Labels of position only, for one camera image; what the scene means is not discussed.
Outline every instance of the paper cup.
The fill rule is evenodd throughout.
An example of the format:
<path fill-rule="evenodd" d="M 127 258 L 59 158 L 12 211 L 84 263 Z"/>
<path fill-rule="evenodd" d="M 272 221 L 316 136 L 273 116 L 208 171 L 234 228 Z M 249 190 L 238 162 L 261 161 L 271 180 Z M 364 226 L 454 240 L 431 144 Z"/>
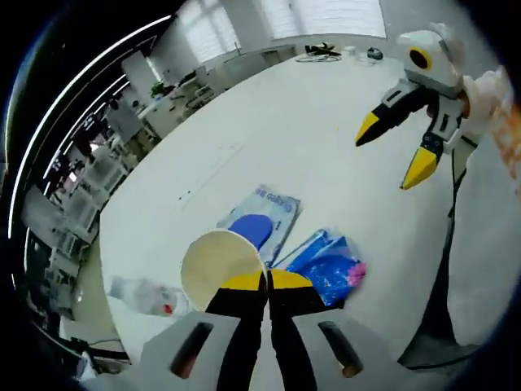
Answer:
<path fill-rule="evenodd" d="M 214 230 L 194 241 L 182 260 L 182 288 L 191 304 L 204 311 L 217 290 L 231 277 L 259 270 L 265 264 L 253 244 L 228 230 Z"/>

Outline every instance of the white tabletop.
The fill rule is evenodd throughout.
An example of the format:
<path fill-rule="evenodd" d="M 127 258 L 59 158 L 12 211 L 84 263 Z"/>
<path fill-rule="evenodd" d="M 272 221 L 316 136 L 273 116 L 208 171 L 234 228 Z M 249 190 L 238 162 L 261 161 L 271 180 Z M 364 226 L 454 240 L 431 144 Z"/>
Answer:
<path fill-rule="evenodd" d="M 302 200 L 281 255 L 328 227 L 352 239 L 367 276 L 346 314 L 398 358 L 416 332 L 440 264 L 452 203 L 450 159 L 409 191 L 399 186 L 429 119 L 356 149 L 365 115 L 402 76 L 384 59 L 301 64 L 290 59 L 238 84 L 179 125 L 130 174 L 101 216 L 106 290 L 113 275 L 180 286 L 190 242 L 215 227 L 259 183 Z M 173 319 L 135 314 L 109 297 L 136 362 Z"/>

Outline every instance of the window blind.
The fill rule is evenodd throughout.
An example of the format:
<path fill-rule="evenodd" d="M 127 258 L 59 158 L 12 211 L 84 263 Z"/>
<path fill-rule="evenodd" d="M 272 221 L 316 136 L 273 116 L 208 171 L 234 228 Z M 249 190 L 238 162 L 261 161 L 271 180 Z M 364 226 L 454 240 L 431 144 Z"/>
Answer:
<path fill-rule="evenodd" d="M 386 37 L 379 0 L 259 0 L 273 38 L 314 34 Z"/>
<path fill-rule="evenodd" d="M 189 0 L 177 13 L 190 48 L 200 63 L 240 47 L 234 27 L 217 0 Z"/>

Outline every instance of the plastic bottle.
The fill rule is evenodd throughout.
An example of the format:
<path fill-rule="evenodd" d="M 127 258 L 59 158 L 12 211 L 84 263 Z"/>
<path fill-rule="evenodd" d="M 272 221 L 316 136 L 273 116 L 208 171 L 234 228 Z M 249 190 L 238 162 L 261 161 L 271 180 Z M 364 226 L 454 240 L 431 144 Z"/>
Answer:
<path fill-rule="evenodd" d="M 109 296 L 123 301 L 141 314 L 183 316 L 193 308 L 180 288 L 172 288 L 149 279 L 112 279 Z"/>

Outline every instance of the white table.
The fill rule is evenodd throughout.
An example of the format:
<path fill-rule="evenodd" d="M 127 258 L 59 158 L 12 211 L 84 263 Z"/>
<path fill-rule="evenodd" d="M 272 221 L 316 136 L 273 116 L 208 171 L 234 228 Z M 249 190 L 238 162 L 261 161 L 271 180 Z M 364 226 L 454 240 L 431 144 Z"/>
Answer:
<path fill-rule="evenodd" d="M 356 149 L 365 115 L 402 75 L 384 59 L 300 64 L 290 59 L 217 97 L 163 140 L 113 195 L 101 217 L 106 290 L 113 275 L 180 286 L 191 241 L 211 230 L 256 185 L 302 200 L 281 255 L 316 229 L 344 233 L 368 275 L 346 314 L 404 351 L 426 308 L 452 203 L 450 159 L 409 191 L 399 186 L 429 119 Z M 172 319 L 135 314 L 109 297 L 123 345 L 136 362 L 142 344 Z"/>

